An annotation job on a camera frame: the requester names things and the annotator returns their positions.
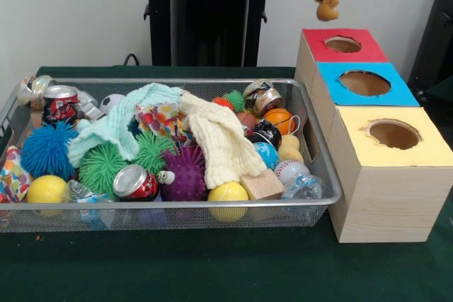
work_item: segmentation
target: red can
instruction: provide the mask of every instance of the red can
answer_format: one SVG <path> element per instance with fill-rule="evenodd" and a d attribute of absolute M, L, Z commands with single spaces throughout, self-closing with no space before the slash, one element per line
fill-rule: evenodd
<path fill-rule="evenodd" d="M 159 198 L 156 177 L 136 164 L 127 166 L 116 175 L 113 192 L 125 200 L 156 201 Z"/>
<path fill-rule="evenodd" d="M 66 122 L 73 125 L 77 119 L 77 90 L 72 86 L 56 85 L 45 89 L 42 123 L 55 125 Z"/>

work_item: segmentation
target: cable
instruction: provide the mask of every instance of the cable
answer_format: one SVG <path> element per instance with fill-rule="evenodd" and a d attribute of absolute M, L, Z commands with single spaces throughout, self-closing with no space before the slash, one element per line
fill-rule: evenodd
<path fill-rule="evenodd" d="M 140 65 L 140 62 L 137 58 L 137 56 L 133 53 L 129 53 L 125 59 L 125 62 L 123 63 L 123 65 L 127 65 L 127 63 L 129 63 L 129 59 L 133 58 L 134 62 L 135 62 L 135 65 L 139 66 Z"/>

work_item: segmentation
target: washcloth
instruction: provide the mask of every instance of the washcloth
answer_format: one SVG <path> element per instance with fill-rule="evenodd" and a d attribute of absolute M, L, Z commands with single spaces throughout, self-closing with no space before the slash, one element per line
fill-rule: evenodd
<path fill-rule="evenodd" d="M 110 142 L 118 147 L 120 155 L 126 161 L 132 161 L 139 152 L 139 145 L 127 126 L 135 114 L 135 105 L 142 107 L 161 103 L 178 103 L 180 88 L 151 83 L 130 92 L 109 114 L 100 120 L 90 123 L 81 120 L 77 124 L 79 136 L 72 140 L 68 148 L 71 164 L 78 168 L 85 153 L 97 145 Z"/>
<path fill-rule="evenodd" d="M 242 124 L 226 107 L 183 93 L 179 110 L 205 153 L 205 182 L 214 189 L 226 182 L 239 182 L 242 175 L 258 176 L 266 165 L 243 135 Z"/>

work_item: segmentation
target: colorful gift bag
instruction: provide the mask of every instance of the colorful gift bag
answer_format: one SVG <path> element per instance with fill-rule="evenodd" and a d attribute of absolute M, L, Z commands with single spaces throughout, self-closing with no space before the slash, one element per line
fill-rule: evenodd
<path fill-rule="evenodd" d="M 33 178 L 21 167 L 22 151 L 10 146 L 0 173 L 0 202 L 20 202 L 27 194 Z"/>
<path fill-rule="evenodd" d="M 151 131 L 157 136 L 167 136 L 174 141 L 186 142 L 193 137 L 183 131 L 178 117 L 178 106 L 175 103 L 164 103 L 147 108 L 135 107 L 135 119 L 139 130 Z"/>

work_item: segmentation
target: mint green knit cloth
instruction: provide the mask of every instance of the mint green knit cloth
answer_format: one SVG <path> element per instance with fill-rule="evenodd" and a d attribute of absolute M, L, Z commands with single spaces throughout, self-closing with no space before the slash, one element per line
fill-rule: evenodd
<path fill-rule="evenodd" d="M 135 105 L 146 108 L 162 103 L 178 104 L 180 95 L 180 88 L 151 83 L 127 94 L 106 117 L 94 123 L 81 120 L 77 124 L 79 136 L 72 140 L 68 148 L 69 161 L 78 168 L 88 150 L 108 142 L 118 147 L 126 161 L 132 161 L 139 152 L 139 145 L 127 126 L 134 117 Z"/>

